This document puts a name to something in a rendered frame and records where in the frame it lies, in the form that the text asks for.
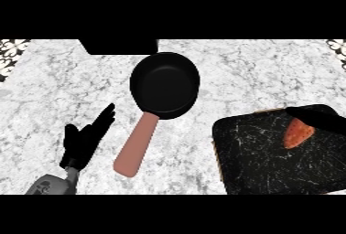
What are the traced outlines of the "black box appliance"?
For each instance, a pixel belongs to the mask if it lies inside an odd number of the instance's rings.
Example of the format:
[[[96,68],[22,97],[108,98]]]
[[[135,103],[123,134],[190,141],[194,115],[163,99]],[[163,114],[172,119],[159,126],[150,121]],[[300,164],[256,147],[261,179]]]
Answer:
[[[82,39],[91,55],[151,55],[159,51],[157,39]]]

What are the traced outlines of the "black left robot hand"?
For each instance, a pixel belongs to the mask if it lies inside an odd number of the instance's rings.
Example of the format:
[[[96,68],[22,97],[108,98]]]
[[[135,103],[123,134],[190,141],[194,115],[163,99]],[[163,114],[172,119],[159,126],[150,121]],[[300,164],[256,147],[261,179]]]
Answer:
[[[62,168],[73,167],[77,171],[86,168],[114,120],[116,104],[111,103],[95,122],[88,124],[82,130],[71,123],[65,125],[65,153],[59,162]]]

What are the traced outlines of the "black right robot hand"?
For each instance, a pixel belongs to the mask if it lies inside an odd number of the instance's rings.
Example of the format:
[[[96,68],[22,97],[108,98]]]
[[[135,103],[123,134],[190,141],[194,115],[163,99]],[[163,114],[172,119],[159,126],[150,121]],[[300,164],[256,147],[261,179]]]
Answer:
[[[287,114],[306,125],[329,132],[346,135],[346,118],[330,113],[318,112],[302,107],[287,107]]]

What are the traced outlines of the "black scratched tray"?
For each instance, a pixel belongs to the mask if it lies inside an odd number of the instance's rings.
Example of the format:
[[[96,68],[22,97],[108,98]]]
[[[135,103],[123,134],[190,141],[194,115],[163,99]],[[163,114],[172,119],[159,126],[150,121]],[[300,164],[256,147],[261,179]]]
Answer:
[[[318,129],[289,149],[290,123],[283,110],[215,122],[215,153],[231,195],[318,195],[346,190],[346,136]]]

